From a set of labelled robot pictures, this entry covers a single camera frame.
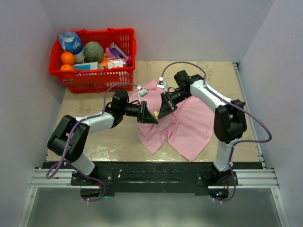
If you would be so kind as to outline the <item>pink garment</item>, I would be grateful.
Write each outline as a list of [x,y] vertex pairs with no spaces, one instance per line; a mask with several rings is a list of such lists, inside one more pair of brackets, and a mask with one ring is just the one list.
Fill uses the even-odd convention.
[[177,104],[177,110],[158,120],[158,124],[138,124],[138,138],[154,154],[164,140],[189,162],[207,146],[213,136],[214,113],[191,96]]

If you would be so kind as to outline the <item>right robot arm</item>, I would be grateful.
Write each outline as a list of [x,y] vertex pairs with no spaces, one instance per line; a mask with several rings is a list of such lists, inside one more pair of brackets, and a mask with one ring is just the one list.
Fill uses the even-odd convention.
[[214,161],[216,171],[211,173],[211,181],[217,186],[228,180],[228,171],[232,166],[232,148],[247,130],[245,103],[231,100],[207,85],[204,78],[198,74],[189,76],[186,71],[179,71],[174,80],[178,87],[173,92],[161,93],[161,106],[158,118],[161,119],[177,110],[177,104],[189,97],[196,97],[206,104],[214,113],[214,134],[219,140]]

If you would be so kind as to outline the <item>gold rhinestone brooch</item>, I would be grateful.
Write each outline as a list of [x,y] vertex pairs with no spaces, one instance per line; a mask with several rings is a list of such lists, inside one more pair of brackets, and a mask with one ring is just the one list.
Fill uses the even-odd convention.
[[158,111],[153,112],[153,116],[154,116],[155,119],[158,119],[159,112]]

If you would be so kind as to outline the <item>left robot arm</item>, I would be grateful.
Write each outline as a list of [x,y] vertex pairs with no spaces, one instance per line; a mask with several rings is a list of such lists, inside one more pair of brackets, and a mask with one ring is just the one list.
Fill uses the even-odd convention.
[[47,143],[48,149],[61,159],[50,168],[46,178],[54,177],[66,160],[82,173],[81,179],[86,185],[94,185],[98,181],[95,164],[83,153],[87,137],[97,131],[116,127],[124,116],[134,117],[138,123],[158,124],[158,120],[148,110],[147,103],[130,102],[128,92],[123,89],[114,93],[112,101],[99,114],[82,118],[64,116]]

